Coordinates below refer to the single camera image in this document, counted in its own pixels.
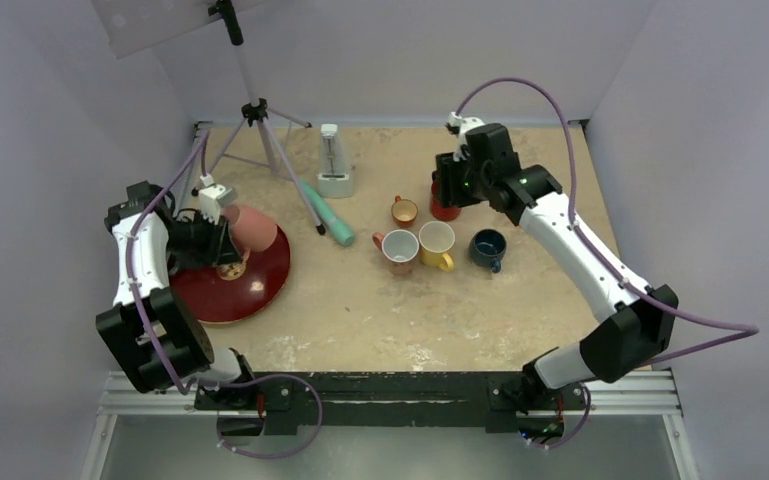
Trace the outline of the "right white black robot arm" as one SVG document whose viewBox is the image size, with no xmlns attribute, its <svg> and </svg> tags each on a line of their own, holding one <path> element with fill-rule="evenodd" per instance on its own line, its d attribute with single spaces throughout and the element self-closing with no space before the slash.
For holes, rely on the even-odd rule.
<svg viewBox="0 0 769 480">
<path fill-rule="evenodd" d="M 524 366 L 524 399 L 544 407 L 563 387 L 590 379 L 614 382 L 663 352 L 675 317 L 657 305 L 677 307 L 675 292 L 667 285 L 651 287 L 601 240 L 583 240 L 590 229 L 570 197 L 545 167 L 521 166 L 506 127 L 453 116 L 446 128 L 458 147 L 435 158 L 439 202 L 464 208 L 486 201 L 504 214 L 561 266 L 598 322 L 578 343 Z"/>
</svg>

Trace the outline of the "pink mug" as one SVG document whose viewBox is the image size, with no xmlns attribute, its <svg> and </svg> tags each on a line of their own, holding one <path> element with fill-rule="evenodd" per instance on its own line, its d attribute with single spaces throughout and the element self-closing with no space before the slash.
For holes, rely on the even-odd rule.
<svg viewBox="0 0 769 480">
<path fill-rule="evenodd" d="M 232 204 L 222 211 L 228 222 L 231 240 L 246 262 L 252 253 L 264 252 L 275 242 L 277 223 L 253 207 Z"/>
</svg>

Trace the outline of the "yellow mug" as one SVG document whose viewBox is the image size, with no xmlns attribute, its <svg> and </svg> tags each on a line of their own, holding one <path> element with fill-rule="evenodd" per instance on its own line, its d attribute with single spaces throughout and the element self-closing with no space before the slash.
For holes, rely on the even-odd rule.
<svg viewBox="0 0 769 480">
<path fill-rule="evenodd" d="M 456 235 L 451 226 L 442 221 L 430 221 L 419 230 L 420 261 L 428 267 L 439 268 L 445 272 L 454 269 L 451 250 L 456 243 Z"/>
</svg>

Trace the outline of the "small orange mug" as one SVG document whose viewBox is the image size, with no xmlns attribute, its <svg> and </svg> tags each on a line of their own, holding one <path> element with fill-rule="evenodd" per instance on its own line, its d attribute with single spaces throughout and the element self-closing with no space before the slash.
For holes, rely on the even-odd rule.
<svg viewBox="0 0 769 480">
<path fill-rule="evenodd" d="M 417 219 L 419 210 L 415 202 L 396 196 L 390 208 L 391 218 L 401 229 L 410 228 Z"/>
</svg>

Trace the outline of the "red mug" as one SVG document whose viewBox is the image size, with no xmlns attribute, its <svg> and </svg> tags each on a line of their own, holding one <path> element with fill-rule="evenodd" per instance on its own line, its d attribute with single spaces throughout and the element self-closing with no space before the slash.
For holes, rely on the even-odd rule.
<svg viewBox="0 0 769 480">
<path fill-rule="evenodd" d="M 458 207 L 444 207 L 439 199 L 437 198 L 437 194 L 439 193 L 439 182 L 434 181 L 431 185 L 431 193 L 429 197 L 429 211 L 432 214 L 432 216 L 443 222 L 451 222 L 457 219 L 461 214 L 461 209 Z"/>
</svg>

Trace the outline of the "blue white mug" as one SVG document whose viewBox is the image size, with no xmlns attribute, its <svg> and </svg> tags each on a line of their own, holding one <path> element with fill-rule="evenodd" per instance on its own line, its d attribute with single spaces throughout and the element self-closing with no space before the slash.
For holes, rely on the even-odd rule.
<svg viewBox="0 0 769 480">
<path fill-rule="evenodd" d="M 502 260 L 506 251 L 507 241 L 501 232 L 482 229 L 470 241 L 469 259 L 473 264 L 498 274 L 502 270 Z"/>
</svg>

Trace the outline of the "salmon mug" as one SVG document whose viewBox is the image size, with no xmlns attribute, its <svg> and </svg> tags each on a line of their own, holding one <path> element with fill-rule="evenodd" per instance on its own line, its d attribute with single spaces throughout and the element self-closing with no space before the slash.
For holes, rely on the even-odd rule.
<svg viewBox="0 0 769 480">
<path fill-rule="evenodd" d="M 375 247 L 384 255 L 389 271 L 394 275 L 410 273 L 418 260 L 420 243 L 415 234 L 405 229 L 395 229 L 384 234 L 372 235 Z"/>
</svg>

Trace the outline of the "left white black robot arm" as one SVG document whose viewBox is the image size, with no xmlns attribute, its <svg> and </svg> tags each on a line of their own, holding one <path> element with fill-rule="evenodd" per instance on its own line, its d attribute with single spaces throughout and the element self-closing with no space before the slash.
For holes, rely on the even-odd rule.
<svg viewBox="0 0 769 480">
<path fill-rule="evenodd" d="M 108 209 L 104 224 L 119 254 L 112 307 L 97 315 L 96 329 L 133 387 L 167 390 L 176 379 L 194 379 L 232 408 L 257 399 L 258 382 L 233 348 L 215 351 L 205 329 L 171 288 L 173 269 L 195 270 L 243 260 L 227 220 L 178 219 L 175 198 L 148 181 L 130 185 L 126 201 Z"/>
</svg>

